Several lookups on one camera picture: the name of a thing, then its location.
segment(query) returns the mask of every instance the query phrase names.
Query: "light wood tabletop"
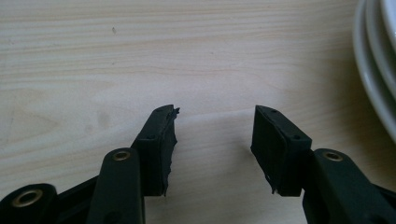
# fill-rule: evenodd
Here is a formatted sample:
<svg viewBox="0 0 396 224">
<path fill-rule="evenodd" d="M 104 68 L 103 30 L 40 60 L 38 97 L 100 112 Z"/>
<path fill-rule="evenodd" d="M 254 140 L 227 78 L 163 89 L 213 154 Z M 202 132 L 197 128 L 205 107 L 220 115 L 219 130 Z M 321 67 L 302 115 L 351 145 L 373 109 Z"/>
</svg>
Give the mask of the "light wood tabletop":
<svg viewBox="0 0 396 224">
<path fill-rule="evenodd" d="M 99 174 L 153 109 L 180 107 L 166 197 L 147 223 L 306 223 L 250 151 L 275 108 L 396 191 L 396 146 L 361 84 L 357 0 L 2 1 L 0 198 Z"/>
</svg>

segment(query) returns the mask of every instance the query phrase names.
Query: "wooden table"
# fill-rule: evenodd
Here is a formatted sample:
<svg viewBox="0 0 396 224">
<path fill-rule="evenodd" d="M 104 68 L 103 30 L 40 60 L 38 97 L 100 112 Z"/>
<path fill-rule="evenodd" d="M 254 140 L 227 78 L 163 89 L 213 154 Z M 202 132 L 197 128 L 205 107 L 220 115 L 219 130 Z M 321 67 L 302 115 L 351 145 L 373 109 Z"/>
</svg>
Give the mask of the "wooden table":
<svg viewBox="0 0 396 224">
<path fill-rule="evenodd" d="M 255 105 L 396 190 L 396 146 L 354 59 L 357 2 L 2 1 L 0 198 L 98 175 L 168 104 L 178 144 L 148 224 L 306 223 L 302 198 L 272 195 L 250 152 Z"/>
</svg>

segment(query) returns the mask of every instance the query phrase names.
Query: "white plate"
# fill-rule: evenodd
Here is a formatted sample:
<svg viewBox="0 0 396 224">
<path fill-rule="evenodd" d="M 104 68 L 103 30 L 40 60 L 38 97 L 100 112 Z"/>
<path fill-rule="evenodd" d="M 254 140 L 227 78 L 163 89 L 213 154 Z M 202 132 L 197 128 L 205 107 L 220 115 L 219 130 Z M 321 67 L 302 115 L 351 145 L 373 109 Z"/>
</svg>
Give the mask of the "white plate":
<svg viewBox="0 0 396 224">
<path fill-rule="evenodd" d="M 390 42 L 393 45 L 393 49 L 396 51 L 396 1 L 382 0 L 381 7 Z"/>
<path fill-rule="evenodd" d="M 378 0 L 367 0 L 366 28 L 375 62 L 393 99 L 396 99 L 396 54 L 390 44 Z"/>
<path fill-rule="evenodd" d="M 376 113 L 396 143 L 396 103 L 376 67 L 366 34 L 365 0 L 360 0 L 355 12 L 353 45 L 361 81 Z"/>
</svg>

